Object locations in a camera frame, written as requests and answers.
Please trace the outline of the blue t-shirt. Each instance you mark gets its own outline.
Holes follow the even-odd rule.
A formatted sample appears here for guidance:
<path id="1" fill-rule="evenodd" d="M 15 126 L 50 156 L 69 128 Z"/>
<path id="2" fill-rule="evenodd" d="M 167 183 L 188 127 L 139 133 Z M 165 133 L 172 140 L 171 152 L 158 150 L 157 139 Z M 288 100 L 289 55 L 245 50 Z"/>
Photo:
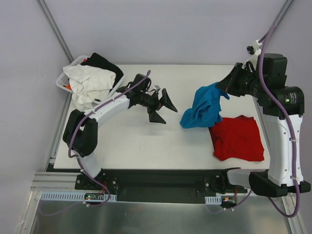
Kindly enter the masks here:
<path id="1" fill-rule="evenodd" d="M 196 91 L 192 107 L 187 109 L 181 118 L 182 128 L 209 128 L 222 121 L 220 98 L 229 100 L 230 97 L 216 85 L 215 82 Z"/>

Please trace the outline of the red t-shirt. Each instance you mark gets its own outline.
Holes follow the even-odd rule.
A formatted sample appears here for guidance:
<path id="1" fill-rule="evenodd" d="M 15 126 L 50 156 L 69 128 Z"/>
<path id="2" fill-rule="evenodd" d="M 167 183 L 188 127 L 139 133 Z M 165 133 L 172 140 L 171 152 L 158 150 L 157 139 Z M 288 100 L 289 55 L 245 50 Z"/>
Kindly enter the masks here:
<path id="1" fill-rule="evenodd" d="M 238 158 L 249 162 L 264 161 L 264 147 L 253 117 L 225 117 L 209 128 L 214 156 L 225 161 Z"/>

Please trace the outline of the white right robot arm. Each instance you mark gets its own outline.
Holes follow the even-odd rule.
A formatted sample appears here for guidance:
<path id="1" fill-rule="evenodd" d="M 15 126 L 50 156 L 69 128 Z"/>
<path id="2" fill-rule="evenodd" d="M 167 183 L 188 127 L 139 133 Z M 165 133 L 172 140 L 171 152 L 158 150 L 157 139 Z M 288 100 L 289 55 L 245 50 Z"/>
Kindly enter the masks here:
<path id="1" fill-rule="evenodd" d="M 262 127 L 269 144 L 267 170 L 233 168 L 219 180 L 222 191 L 229 193 L 237 185 L 251 188 L 256 195 L 282 197 L 288 193 L 307 193 L 311 184 L 300 169 L 299 134 L 304 114 L 304 94 L 286 83 L 287 58 L 281 54 L 264 55 L 259 67 L 262 41 L 247 47 L 250 58 L 236 63 L 216 87 L 236 97 L 250 95 L 262 108 Z"/>

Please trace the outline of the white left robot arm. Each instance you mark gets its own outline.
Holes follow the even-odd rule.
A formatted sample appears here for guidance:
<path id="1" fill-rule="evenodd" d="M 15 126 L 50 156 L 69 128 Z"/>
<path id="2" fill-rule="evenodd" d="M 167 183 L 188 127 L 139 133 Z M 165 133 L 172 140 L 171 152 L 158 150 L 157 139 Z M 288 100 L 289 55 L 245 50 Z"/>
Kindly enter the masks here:
<path id="1" fill-rule="evenodd" d="M 81 171 L 87 175 L 86 184 L 91 189 L 97 190 L 103 185 L 95 149 L 98 130 L 105 122 L 136 105 L 147 109 L 151 123 L 166 123 L 158 114 L 162 107 L 177 112 L 166 89 L 157 85 L 151 88 L 151 84 L 147 75 L 137 74 L 133 81 L 116 89 L 106 101 L 86 111 L 75 109 L 70 113 L 62 140 L 68 146 L 68 156 L 75 158 Z"/>

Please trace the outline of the black robot base mount plate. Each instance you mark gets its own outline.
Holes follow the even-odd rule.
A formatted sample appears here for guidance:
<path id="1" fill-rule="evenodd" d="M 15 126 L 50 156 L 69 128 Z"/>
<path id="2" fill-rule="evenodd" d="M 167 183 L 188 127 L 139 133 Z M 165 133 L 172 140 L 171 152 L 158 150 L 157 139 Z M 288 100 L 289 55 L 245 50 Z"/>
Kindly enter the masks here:
<path id="1" fill-rule="evenodd" d="M 217 194 L 246 194 L 247 189 L 230 185 L 225 170 L 102 170 L 92 181 L 78 174 L 76 190 L 98 192 L 106 186 L 117 201 L 203 204 Z"/>

